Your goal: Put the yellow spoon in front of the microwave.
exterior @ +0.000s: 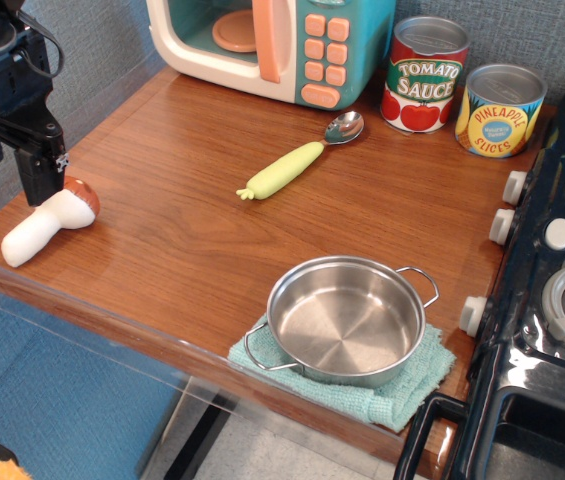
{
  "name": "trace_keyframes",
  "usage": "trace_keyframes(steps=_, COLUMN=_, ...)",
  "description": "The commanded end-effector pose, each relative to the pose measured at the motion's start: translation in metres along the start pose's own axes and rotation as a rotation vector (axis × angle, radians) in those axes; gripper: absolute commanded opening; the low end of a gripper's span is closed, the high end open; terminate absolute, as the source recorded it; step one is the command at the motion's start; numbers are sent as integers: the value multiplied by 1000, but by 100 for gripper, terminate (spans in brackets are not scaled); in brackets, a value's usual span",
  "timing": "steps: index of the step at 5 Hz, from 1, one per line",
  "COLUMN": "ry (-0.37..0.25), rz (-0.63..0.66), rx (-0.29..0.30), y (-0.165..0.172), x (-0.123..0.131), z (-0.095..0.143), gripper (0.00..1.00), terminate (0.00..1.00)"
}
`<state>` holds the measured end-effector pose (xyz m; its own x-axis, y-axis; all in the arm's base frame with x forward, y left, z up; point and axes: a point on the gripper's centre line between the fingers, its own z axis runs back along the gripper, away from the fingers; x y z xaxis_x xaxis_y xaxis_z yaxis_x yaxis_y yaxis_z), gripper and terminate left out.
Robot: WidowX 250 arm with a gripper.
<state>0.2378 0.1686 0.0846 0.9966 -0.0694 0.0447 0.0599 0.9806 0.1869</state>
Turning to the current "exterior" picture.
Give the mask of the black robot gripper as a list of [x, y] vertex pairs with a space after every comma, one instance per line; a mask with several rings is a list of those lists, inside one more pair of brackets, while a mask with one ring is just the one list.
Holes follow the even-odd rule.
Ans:
[[16, 149], [26, 200], [40, 206], [64, 189], [69, 165], [62, 129], [46, 108], [64, 52], [23, 5], [0, 1], [0, 162], [2, 143]]

